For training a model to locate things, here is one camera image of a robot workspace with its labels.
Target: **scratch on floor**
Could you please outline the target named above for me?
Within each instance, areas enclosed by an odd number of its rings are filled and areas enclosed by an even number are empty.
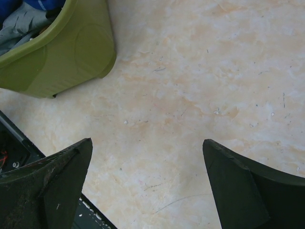
[[[184,110],[184,112],[182,113],[182,115],[184,115],[184,113],[186,112],[187,109],[188,109],[188,107]],[[181,117],[182,117],[182,115],[181,115]]]
[[[165,70],[165,69],[166,69],[166,68],[162,68],[162,69],[161,69],[161,68],[157,68],[157,69],[154,70],[154,72],[163,71],[163,70]]]
[[[147,189],[149,189],[149,188],[153,188],[153,187],[157,187],[157,186],[160,186],[160,185],[162,185],[162,184],[159,184],[159,185],[151,185],[151,186],[147,186],[147,188],[144,190],[144,191],[146,191]]]
[[[187,199],[187,198],[191,198],[191,197],[204,196],[204,195],[211,195],[211,194],[199,194],[199,195],[193,195],[193,196],[189,196],[189,197],[183,197],[183,198],[178,199],[178,200],[176,200],[176,201],[174,201],[174,202],[172,202],[172,203],[166,205],[165,207],[163,207],[163,208],[157,210],[154,214],[157,214],[159,211],[162,211],[164,208],[167,208],[168,206],[170,206],[170,205],[172,205],[172,204],[174,204],[174,203],[176,203],[176,202],[178,202],[178,201],[180,201],[180,200]]]

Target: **black plastic part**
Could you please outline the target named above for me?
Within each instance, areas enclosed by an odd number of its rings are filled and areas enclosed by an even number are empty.
[[[1,172],[5,173],[15,169],[15,167],[23,166],[30,157],[30,153],[24,150],[23,145],[8,132],[0,130],[0,139],[1,155],[3,160],[5,159],[0,163]]]
[[[0,175],[0,228],[71,228],[92,156],[84,139]]]
[[[305,178],[270,168],[218,144],[203,155],[223,229],[305,228]]]
[[[45,158],[45,155],[23,134],[23,132],[0,111],[0,131],[1,130],[8,133],[16,145],[20,145],[20,148],[18,149],[19,152],[21,152],[22,155],[27,156],[27,160],[20,165],[20,167]],[[13,152],[9,154],[9,157],[11,159],[16,158]],[[116,229],[116,227],[83,194],[81,194],[72,229],[89,228]]]

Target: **red wire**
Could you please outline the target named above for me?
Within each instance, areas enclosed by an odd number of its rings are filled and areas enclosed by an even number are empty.
[[[0,168],[3,167],[6,159],[8,158],[8,153],[6,151],[2,151],[1,153],[4,154],[4,158],[0,159],[0,161],[2,161],[2,165],[0,166]]]

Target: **white speck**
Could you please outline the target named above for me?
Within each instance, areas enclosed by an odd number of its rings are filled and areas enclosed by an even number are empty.
[[[221,112],[220,112],[220,109],[219,109],[219,107],[218,107],[217,110],[214,111],[214,114],[219,115],[220,113],[221,113]]]
[[[90,209],[90,206],[89,206],[85,201],[83,201],[82,203],[83,203],[87,208]]]
[[[95,214],[96,218],[98,218],[99,220],[102,220],[101,217],[98,214]]]

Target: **marble-patterned floor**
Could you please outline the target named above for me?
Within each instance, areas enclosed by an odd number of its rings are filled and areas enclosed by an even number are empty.
[[[53,100],[0,90],[0,110],[47,155],[91,137],[83,192],[118,228],[221,228],[206,138],[305,177],[304,1],[109,5],[108,76]]]

